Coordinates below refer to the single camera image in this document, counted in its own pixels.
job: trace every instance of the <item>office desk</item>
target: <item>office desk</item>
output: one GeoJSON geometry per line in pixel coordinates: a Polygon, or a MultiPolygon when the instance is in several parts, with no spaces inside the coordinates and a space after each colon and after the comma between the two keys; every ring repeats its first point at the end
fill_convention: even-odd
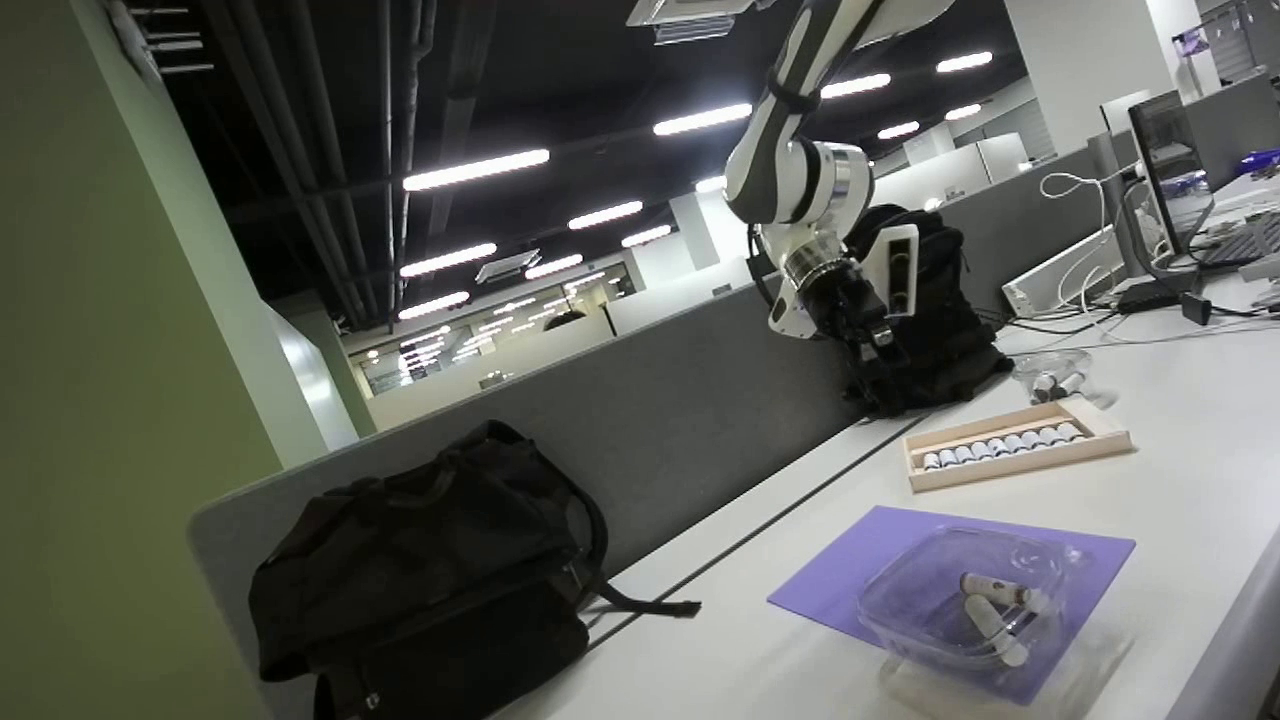
{"type": "MultiPolygon", "coordinates": [[[[1167,714],[1185,686],[1195,692],[1178,712],[1234,714],[1216,686],[1234,697],[1247,686],[1261,701],[1275,666],[1271,656],[1271,666],[1253,666],[1257,675],[1216,675],[1240,656],[1240,636],[1264,636],[1234,619],[1264,615],[1253,602],[1268,570],[1253,570],[1271,564],[1268,545],[1280,528],[1271,431],[1280,324],[1201,332],[1153,310],[1118,328],[1111,337],[1097,328],[1073,343],[1086,343],[1092,377],[1118,393],[1114,417],[1133,429],[1137,455],[911,494],[901,455],[901,431],[911,422],[851,429],[618,574],[629,586],[679,586],[676,594],[704,599],[696,619],[598,625],[596,636],[607,636],[598,647],[500,720],[914,714],[879,692],[889,661],[879,647],[767,602],[877,504],[1133,537],[1127,569],[1077,639],[1079,647],[1098,628],[1137,636],[1092,714],[1167,714]]],[[[1008,332],[1004,343],[1034,347],[1021,332],[1008,332]]],[[[1008,379],[963,406],[929,417],[923,429],[1021,405],[1024,393],[1008,379]]]]}

